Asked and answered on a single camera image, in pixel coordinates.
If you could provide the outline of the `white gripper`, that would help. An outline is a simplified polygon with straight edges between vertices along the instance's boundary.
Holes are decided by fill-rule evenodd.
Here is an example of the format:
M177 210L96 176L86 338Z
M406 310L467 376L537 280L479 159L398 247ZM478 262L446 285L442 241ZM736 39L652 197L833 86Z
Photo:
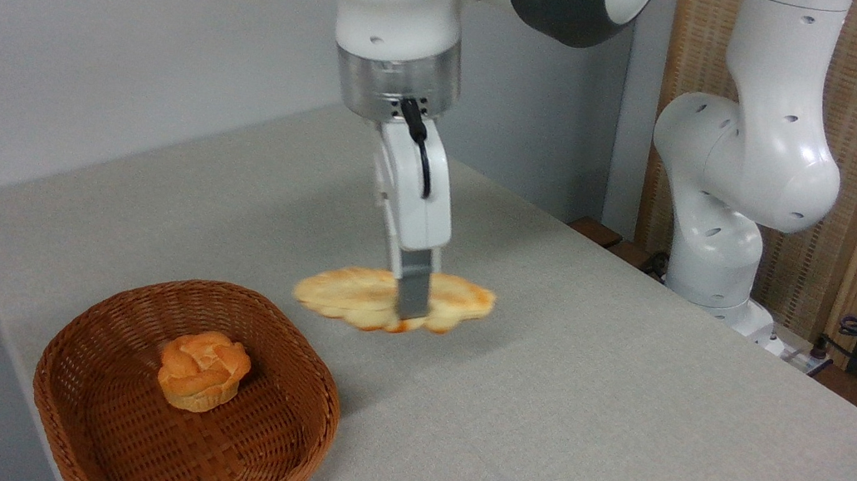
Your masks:
M441 267L441 250L453 227L448 158L435 123L424 125L430 169L427 194L421 151L407 124L386 121L376 126L376 201L384 209L390 269L398 283L396 315L401 320L429 314L432 275Z

